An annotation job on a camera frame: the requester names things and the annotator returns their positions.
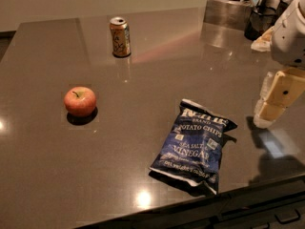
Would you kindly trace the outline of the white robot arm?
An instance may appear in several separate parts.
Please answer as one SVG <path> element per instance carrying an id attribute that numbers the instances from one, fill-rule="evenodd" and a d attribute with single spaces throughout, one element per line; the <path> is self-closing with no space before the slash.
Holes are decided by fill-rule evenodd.
<path id="1" fill-rule="evenodd" d="M 305 0 L 293 0 L 274 24 L 271 57 L 283 66 L 265 76 L 254 108 L 254 125 L 265 129 L 305 92 Z"/>

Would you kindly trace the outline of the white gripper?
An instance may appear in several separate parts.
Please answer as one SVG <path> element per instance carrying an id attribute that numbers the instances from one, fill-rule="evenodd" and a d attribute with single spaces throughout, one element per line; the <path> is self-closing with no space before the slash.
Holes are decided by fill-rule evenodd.
<path id="1" fill-rule="evenodd" d="M 254 108 L 254 125 L 269 128 L 305 92 L 305 0 L 293 0 L 274 24 L 272 59 L 293 66 L 267 72 Z"/>

